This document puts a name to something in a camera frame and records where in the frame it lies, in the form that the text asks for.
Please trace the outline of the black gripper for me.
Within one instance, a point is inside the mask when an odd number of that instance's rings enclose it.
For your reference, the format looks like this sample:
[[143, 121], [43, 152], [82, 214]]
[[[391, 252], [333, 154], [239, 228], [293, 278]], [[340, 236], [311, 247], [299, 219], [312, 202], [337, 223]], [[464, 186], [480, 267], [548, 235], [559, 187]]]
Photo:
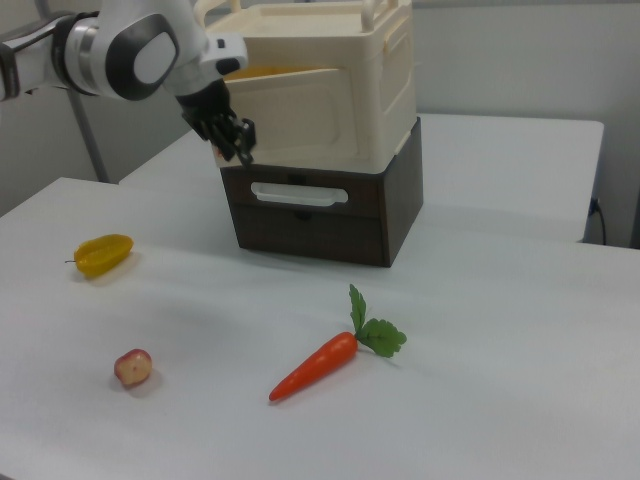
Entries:
[[185, 121], [203, 140], [216, 143], [225, 161], [236, 155], [242, 165], [254, 161], [255, 124], [250, 119], [236, 118], [231, 109], [230, 93], [222, 79], [189, 95], [177, 96]]

